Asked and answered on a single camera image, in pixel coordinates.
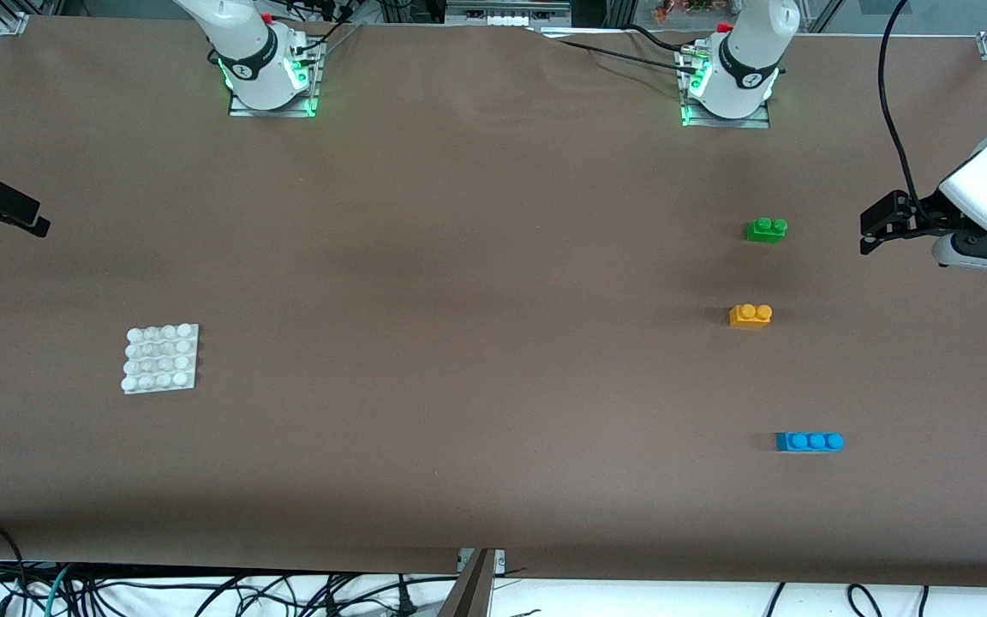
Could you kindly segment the white studded base plate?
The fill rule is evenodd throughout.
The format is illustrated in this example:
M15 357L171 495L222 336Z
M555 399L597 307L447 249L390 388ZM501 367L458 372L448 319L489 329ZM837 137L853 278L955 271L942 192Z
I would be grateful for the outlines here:
M126 332L121 390L126 395L195 387L200 327L195 323L134 327Z

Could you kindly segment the blue three-stud block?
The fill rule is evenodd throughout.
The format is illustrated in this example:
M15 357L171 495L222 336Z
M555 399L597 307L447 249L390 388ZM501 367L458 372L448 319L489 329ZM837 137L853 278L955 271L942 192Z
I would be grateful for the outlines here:
M775 435L777 452L838 453L845 444L845 437L834 431L780 431Z

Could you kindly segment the brown table cover sheet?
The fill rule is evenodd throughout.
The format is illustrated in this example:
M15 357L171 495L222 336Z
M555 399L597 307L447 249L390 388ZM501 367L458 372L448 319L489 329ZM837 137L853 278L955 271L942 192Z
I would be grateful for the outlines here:
M338 39L310 118L231 117L193 22L0 40L0 179L51 222L0 224L27 558L987 586L987 273L858 251L877 38L795 39L760 130L526 30ZM182 323L195 387L124 394L126 332Z

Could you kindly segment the aluminium frame rail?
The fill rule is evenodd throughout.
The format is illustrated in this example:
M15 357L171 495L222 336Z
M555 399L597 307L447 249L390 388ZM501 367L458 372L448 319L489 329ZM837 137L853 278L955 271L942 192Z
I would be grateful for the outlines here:
M571 27L571 0L446 0L446 25Z

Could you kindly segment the aluminium profile post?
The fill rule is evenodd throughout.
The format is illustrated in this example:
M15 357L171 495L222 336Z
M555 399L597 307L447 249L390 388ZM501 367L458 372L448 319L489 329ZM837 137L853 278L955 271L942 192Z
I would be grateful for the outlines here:
M494 579L504 575L504 549L461 549L458 577L436 617L489 617Z

